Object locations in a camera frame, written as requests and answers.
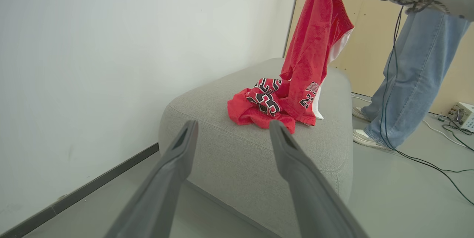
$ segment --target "beige wall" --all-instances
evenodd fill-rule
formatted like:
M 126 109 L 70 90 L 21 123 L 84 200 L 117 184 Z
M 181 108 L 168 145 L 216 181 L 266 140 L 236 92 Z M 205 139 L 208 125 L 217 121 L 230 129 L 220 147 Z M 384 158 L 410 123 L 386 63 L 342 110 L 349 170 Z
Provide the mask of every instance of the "beige wall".
M 290 37 L 305 0 L 296 0 Z M 352 83 L 352 91 L 372 96 L 384 79 L 384 69 L 392 46 L 393 29 L 400 7 L 379 0 L 343 0 L 355 25 L 340 56 L 330 65 L 342 69 Z M 474 104 L 474 29 L 462 40 L 455 59 L 430 111 L 446 113 L 457 101 Z

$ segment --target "person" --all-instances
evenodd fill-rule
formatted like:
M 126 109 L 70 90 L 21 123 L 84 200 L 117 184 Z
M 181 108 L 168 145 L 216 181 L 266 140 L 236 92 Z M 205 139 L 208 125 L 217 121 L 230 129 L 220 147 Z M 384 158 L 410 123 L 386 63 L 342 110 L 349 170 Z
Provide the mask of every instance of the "person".
M 398 59 L 398 76 L 395 80 L 395 54 L 391 64 L 384 68 L 384 80 L 374 93 L 372 103 L 353 108 L 352 114 L 370 124 L 363 130 L 353 130 L 354 142 L 367 147 L 391 150 L 385 134 L 385 117 L 388 140 L 397 148 L 428 113 L 457 47 L 466 33 L 469 22 L 435 9 L 424 9 L 408 14 L 398 36 L 395 48 Z M 383 99 L 385 87 L 387 93 Z M 384 110 L 382 123 L 382 102 Z

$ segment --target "gray ottoman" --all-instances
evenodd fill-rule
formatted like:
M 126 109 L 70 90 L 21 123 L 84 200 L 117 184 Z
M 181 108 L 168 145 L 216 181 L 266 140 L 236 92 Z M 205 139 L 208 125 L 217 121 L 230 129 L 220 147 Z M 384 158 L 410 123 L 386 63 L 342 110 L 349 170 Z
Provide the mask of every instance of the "gray ottoman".
M 267 60 L 175 98 L 160 123 L 166 148 L 187 120 L 198 120 L 199 136 L 188 180 L 207 196 L 273 236 L 300 237 L 288 184 L 278 174 L 268 130 L 236 125 L 227 101 L 260 78 L 279 78 L 283 58 Z M 329 68 L 322 87 L 324 120 L 296 124 L 293 137 L 342 200 L 352 186 L 351 88 L 342 72 Z

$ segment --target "shoe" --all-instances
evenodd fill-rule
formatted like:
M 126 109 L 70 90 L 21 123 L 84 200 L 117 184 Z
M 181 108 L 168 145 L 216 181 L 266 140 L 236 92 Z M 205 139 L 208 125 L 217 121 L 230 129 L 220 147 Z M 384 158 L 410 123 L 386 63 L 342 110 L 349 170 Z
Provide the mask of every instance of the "shoe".
M 364 130 L 356 130 L 352 131 L 352 136 L 354 137 L 354 142 L 358 143 L 359 145 L 365 145 L 366 147 L 374 147 L 384 150 L 392 150 L 384 145 L 381 145 L 375 142 L 372 138 L 370 138 Z
M 363 120 L 366 120 L 366 121 L 370 121 L 369 118 L 367 118 L 366 116 L 364 116 L 364 115 L 362 114 L 361 108 L 353 107 L 353 108 L 352 108 L 352 115 L 353 115 L 354 117 L 357 117 L 357 118 L 360 118 L 360 119 L 363 119 Z

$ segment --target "person's leg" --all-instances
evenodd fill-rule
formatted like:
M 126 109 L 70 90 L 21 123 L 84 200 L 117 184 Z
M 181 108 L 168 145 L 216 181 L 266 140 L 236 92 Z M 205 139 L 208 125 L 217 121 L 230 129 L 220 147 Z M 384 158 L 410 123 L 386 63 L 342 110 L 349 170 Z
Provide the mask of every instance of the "person's leg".
M 390 67 L 385 65 L 384 69 L 384 76 L 389 78 L 385 99 L 382 100 L 384 80 L 375 92 L 372 103 L 362 108 L 362 113 L 372 120 L 364 129 L 369 137 L 386 145 L 382 139 L 387 140 L 385 119 L 381 122 L 381 110 L 382 102 L 386 104 L 390 92 L 384 118 L 391 145 L 398 147 L 416 130 L 440 90 L 457 46 L 468 27 L 468 21 L 432 9 L 408 15 L 396 42 L 397 80 L 395 82 L 393 54 Z

